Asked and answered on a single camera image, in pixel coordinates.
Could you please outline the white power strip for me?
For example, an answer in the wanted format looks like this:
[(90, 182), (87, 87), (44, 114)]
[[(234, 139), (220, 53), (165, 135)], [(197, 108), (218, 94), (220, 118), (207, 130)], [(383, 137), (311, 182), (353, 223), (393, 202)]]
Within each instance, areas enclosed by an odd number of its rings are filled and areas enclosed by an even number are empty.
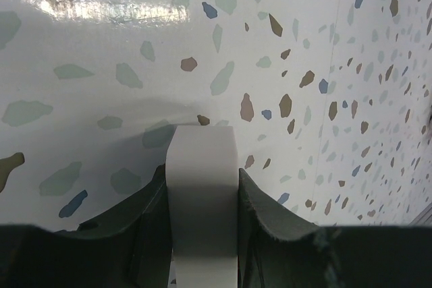
[(238, 151), (225, 126), (179, 125), (165, 177), (178, 287), (238, 284)]

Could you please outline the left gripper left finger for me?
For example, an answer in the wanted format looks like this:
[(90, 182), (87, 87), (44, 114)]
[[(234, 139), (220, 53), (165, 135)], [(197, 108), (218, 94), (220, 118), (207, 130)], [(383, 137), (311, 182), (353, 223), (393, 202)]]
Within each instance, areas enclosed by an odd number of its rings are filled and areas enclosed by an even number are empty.
[(172, 239), (165, 166), (75, 231), (1, 226), (2, 287), (167, 287)]

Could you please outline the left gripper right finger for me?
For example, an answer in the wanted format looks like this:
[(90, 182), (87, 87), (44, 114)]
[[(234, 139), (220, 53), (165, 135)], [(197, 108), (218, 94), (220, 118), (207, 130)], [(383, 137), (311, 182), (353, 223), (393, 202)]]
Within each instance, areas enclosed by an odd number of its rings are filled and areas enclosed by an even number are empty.
[(430, 287), (431, 228), (320, 227), (240, 169), (238, 286)]

